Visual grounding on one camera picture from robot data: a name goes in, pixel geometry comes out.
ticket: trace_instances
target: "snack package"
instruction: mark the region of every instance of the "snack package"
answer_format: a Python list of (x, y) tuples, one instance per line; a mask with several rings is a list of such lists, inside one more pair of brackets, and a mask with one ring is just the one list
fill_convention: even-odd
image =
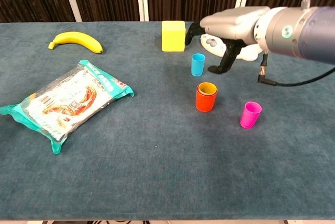
[(69, 133), (113, 100), (132, 89), (108, 73), (81, 60), (78, 66), (33, 93), (20, 104), (0, 107), (17, 122), (46, 136), (52, 151), (60, 153)]

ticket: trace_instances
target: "gray robot arm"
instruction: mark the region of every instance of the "gray robot arm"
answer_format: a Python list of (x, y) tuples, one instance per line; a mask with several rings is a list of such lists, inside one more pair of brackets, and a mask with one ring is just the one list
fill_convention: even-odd
[(193, 23), (185, 44), (194, 35), (208, 33), (219, 37), (227, 46), (214, 73), (230, 70), (242, 47), (258, 43), (267, 52), (335, 64), (335, 7), (240, 7), (226, 9)]

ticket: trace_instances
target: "yellow cube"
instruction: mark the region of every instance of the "yellow cube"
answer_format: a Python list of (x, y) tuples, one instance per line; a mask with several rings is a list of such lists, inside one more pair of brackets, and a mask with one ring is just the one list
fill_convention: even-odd
[(184, 21), (162, 22), (162, 51), (185, 51), (186, 28)]

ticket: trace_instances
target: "magenta cup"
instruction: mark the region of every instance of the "magenta cup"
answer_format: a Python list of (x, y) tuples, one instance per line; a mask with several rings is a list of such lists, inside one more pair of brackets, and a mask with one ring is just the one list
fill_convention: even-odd
[(256, 123), (261, 114), (262, 106), (256, 102), (246, 102), (242, 112), (240, 124), (243, 128), (250, 129)]

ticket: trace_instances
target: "banana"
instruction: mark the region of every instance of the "banana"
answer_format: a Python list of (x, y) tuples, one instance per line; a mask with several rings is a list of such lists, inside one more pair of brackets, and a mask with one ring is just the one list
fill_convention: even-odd
[(48, 48), (53, 50), (53, 48), (58, 44), (64, 43), (77, 43), (80, 44), (94, 53), (103, 53), (103, 47), (101, 44), (93, 37), (76, 31), (69, 31), (58, 34), (52, 42), (50, 42)]

